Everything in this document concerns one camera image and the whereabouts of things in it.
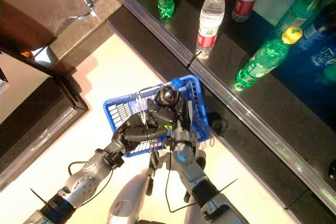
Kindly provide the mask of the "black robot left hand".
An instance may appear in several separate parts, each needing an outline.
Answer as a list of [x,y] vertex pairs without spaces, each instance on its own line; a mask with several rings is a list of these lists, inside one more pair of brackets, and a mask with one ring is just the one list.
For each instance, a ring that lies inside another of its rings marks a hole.
[[125,152],[130,152],[143,141],[154,140],[167,135],[167,129],[158,124],[148,112],[145,113],[145,123],[141,113],[131,115],[114,132],[111,142],[121,143]]

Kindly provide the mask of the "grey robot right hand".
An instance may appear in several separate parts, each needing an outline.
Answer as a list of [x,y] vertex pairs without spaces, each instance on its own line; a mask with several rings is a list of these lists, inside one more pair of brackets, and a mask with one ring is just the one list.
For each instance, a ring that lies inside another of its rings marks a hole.
[[175,122],[180,121],[183,129],[190,130],[191,120],[187,99],[184,94],[180,95],[177,103],[172,107],[159,106],[150,98],[147,99],[146,103],[149,114],[151,117],[155,118],[159,124],[174,124]]

